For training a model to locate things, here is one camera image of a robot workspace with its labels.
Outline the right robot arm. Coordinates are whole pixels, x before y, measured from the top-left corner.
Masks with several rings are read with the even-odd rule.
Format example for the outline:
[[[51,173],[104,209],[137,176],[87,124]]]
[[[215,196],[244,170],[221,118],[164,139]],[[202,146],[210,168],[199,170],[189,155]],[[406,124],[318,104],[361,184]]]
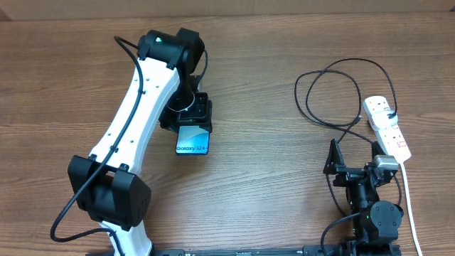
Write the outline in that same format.
[[[331,140],[323,169],[327,176],[334,175],[333,185],[346,189],[350,214],[331,223],[321,235],[323,255],[400,255],[400,247],[392,242],[398,239],[398,229],[404,211],[400,205],[382,201],[377,187],[390,183],[398,171],[395,157],[386,155],[377,142],[372,144],[372,161],[363,168],[346,166],[338,142]],[[353,237],[338,245],[326,245],[328,231],[346,221],[352,222]]]

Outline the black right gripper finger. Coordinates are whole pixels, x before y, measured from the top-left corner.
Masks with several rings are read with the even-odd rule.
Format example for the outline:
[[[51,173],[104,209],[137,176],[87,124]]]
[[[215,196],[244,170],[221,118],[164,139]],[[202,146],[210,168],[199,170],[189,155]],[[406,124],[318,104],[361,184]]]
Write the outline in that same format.
[[[345,162],[338,146],[338,142],[332,139],[330,142],[328,157],[323,168],[324,174],[337,174],[339,169],[345,167]]]
[[[373,142],[371,144],[371,154],[372,162],[376,164],[383,162],[383,160],[387,158],[387,155],[382,150],[382,147],[380,146],[379,142]]]

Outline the blue Galaxy S24+ smartphone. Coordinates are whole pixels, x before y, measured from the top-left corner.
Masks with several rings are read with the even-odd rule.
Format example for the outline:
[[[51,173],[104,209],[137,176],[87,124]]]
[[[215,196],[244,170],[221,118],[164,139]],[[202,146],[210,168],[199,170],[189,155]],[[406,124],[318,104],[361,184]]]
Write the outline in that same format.
[[[182,126],[178,131],[176,153],[178,155],[206,155],[209,152],[209,131],[199,126]]]

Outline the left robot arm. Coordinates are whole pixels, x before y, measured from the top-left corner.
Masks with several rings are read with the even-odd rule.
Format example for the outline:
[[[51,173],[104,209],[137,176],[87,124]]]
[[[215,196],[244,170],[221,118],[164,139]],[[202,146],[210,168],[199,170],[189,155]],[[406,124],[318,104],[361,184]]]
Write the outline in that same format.
[[[135,69],[127,93],[107,131],[88,157],[68,165],[70,205],[88,213],[106,233],[113,255],[152,255],[144,217],[151,189],[140,177],[149,140],[156,127],[174,132],[178,155],[205,155],[213,130],[213,104],[200,91],[195,74],[208,60],[196,31],[176,35],[151,30],[138,43],[117,38]]]

